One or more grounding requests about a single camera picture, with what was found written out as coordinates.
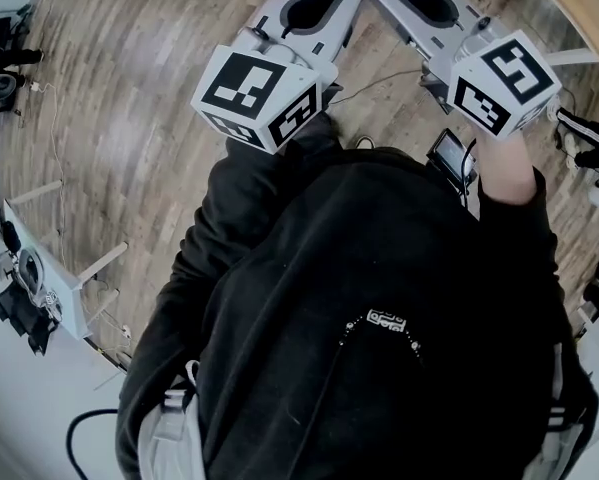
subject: white cube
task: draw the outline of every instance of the white cube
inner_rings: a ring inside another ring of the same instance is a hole
[[[217,46],[190,104],[223,135],[275,153],[322,109],[319,73]]]
[[[539,50],[517,30],[453,66],[448,103],[503,140],[537,117],[560,89]]]

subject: sneaker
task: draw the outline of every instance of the sneaker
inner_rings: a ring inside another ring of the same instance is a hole
[[[566,166],[573,172],[577,172],[579,167],[575,163],[575,157],[581,153],[581,148],[577,144],[575,140],[575,136],[572,133],[566,133],[566,136],[563,140],[563,149],[568,154],[568,158],[566,160]]]
[[[355,149],[375,149],[375,142],[368,135],[362,135],[357,139]]]

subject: person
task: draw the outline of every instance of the person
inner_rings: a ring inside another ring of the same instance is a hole
[[[121,392],[126,478],[558,478],[585,448],[521,133],[478,137],[479,220],[362,142],[325,114],[284,155],[228,140]]]
[[[26,84],[26,78],[23,75],[6,70],[8,66],[22,66],[25,64],[38,64],[43,60],[42,50],[2,50],[0,48],[0,74],[8,74],[15,77],[17,87],[23,87]]]
[[[563,125],[567,129],[565,138],[562,141],[559,127],[557,127],[555,138],[558,149],[562,149],[568,156],[568,168],[571,170],[577,168],[599,169],[599,123],[587,121],[574,113],[568,112],[565,108],[558,109],[556,117],[559,125]],[[573,133],[591,146],[591,149],[581,151]]]

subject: table leg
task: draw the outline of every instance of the table leg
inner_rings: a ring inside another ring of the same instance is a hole
[[[48,245],[50,245],[50,242],[52,242],[55,238],[58,238],[61,236],[61,233],[59,232],[58,229],[53,229],[52,231],[50,231],[49,233],[46,233],[41,240],[39,240],[39,243],[45,247],[48,247]]]
[[[30,192],[26,192],[25,194],[21,194],[20,196],[15,197],[14,199],[10,199],[8,202],[10,205],[25,203],[26,201],[30,201],[31,199],[36,199],[43,194],[47,194],[48,192],[52,192],[54,190],[59,190],[63,182],[61,180],[53,181],[52,183],[48,183],[43,187],[35,188]]]
[[[90,324],[94,322],[101,313],[108,309],[110,305],[117,300],[117,297],[119,297],[119,290],[112,290],[108,295],[106,295],[106,298],[101,303],[101,306],[99,306],[95,314],[92,315],[90,320],[88,320],[88,323],[86,323],[86,327],[90,327]]]
[[[126,252],[127,249],[128,249],[128,244],[126,242],[123,242],[123,243],[119,244],[117,247],[115,247],[108,254],[106,254],[102,258],[95,261],[92,265],[90,265],[86,270],[84,270],[81,274],[79,274],[77,276],[81,283],[81,286],[83,286],[88,281],[90,281],[97,272],[99,272],[102,268],[104,268],[110,262],[112,262],[113,260],[115,260],[119,256],[121,256],[124,252]]]
[[[546,62],[551,66],[564,66],[567,64],[594,64],[599,62],[599,55],[590,48],[564,50],[544,55]]]

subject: black device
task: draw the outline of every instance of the black device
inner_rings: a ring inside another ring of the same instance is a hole
[[[457,136],[446,128],[428,151],[428,160],[461,193],[477,178],[475,158]]]
[[[50,335],[59,326],[30,302],[28,292],[16,281],[0,293],[0,319],[9,320],[19,336],[28,335],[31,350],[41,355],[45,355]]]

